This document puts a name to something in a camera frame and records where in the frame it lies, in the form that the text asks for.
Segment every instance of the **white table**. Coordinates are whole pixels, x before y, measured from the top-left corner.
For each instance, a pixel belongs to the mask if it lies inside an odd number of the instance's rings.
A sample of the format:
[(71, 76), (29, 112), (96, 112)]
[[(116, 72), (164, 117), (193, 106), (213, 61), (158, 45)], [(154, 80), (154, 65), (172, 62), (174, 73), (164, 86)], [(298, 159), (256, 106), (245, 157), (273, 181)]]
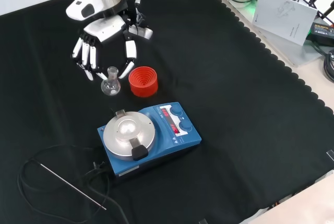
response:
[[(249, 29), (256, 33), (255, 28), (252, 25), (247, 24), (247, 21), (243, 18), (243, 16), (226, 0), (222, 0), (228, 8), (231, 9), (232, 12), (239, 17), (240, 21), (247, 25)], [(266, 45), (268, 49), (271, 50), (273, 54), (275, 54), (280, 60), (284, 61), (284, 58), (280, 56), (273, 48), (270, 47), (270, 44), (261, 37), (261, 35), (257, 34), (257, 36), (262, 40), (262, 42)], [(319, 96), (319, 99), (323, 100), (327, 107), (332, 108), (334, 110), (334, 83), (329, 81), (324, 74), (323, 71), (323, 58), (317, 59), (307, 65), (300, 67), (293, 67), (288, 62), (284, 61), (285, 65), (292, 69), (292, 72), (298, 74), (299, 78), (304, 80), (306, 85), (312, 88), (312, 92), (316, 93)]]

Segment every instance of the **blue control knob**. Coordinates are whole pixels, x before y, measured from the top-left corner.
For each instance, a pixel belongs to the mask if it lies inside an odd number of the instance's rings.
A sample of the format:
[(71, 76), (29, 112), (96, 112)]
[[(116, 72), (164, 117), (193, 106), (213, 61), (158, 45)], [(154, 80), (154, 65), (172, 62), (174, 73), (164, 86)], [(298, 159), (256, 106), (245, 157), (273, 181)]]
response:
[(189, 132), (193, 127), (192, 123), (189, 120), (181, 120), (179, 126), (183, 131), (186, 132)]
[(171, 107), (171, 113), (176, 116), (182, 115), (182, 108), (179, 105), (174, 105)]

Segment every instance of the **instruction manual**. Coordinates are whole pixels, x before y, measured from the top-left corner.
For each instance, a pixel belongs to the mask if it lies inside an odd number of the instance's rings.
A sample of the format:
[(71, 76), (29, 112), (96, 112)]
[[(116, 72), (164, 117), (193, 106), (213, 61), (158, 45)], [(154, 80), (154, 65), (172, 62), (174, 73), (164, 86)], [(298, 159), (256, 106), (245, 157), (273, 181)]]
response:
[(292, 0), (258, 0), (253, 24), (303, 45), (317, 10)]

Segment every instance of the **control panel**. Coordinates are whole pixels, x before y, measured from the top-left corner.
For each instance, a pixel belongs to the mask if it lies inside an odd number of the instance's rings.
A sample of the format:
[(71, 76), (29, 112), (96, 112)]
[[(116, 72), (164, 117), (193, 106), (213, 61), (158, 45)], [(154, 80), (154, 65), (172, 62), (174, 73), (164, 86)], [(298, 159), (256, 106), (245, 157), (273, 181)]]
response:
[(158, 105), (154, 107), (154, 110), (158, 113), (162, 123), (167, 126), (173, 144), (182, 144), (198, 136), (193, 124), (179, 103)]

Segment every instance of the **white robotic finger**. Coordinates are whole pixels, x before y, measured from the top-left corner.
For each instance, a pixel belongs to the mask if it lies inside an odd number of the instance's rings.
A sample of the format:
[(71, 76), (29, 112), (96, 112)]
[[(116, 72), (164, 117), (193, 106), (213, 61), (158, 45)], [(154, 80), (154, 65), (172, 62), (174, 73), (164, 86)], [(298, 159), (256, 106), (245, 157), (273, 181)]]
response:
[(134, 40), (126, 41), (125, 47), (127, 58), (137, 58), (137, 48)]
[[(126, 41), (125, 42), (126, 47), (126, 57), (129, 60), (135, 60), (137, 58), (137, 48), (136, 43), (134, 40)], [(128, 62), (127, 66), (125, 67), (122, 74), (119, 76), (119, 79), (123, 79), (135, 66), (135, 63), (133, 61)]]
[(78, 54), (81, 50), (82, 44), (84, 43), (84, 40), (82, 38), (79, 38), (72, 53), (72, 58), (77, 58)]
[(147, 40), (151, 39), (153, 35), (153, 31), (149, 28), (143, 28), (143, 27), (136, 27), (135, 25), (132, 25), (129, 27), (129, 32), (138, 36), (141, 36)]
[(104, 75), (104, 73), (96, 73), (101, 79), (107, 80), (108, 78)]
[(90, 71), (85, 69), (85, 73), (86, 73), (89, 80), (91, 80), (91, 81), (94, 80), (93, 74)]
[(89, 57), (90, 65), (92, 69), (97, 69), (97, 62), (96, 62), (96, 47), (90, 46), (90, 57)]
[(90, 45), (88, 43), (82, 45), (82, 65), (85, 67), (88, 64), (89, 49)]
[(130, 71), (131, 69), (135, 66), (135, 63), (132, 61), (126, 66), (124, 72), (118, 77), (119, 79), (123, 79)]

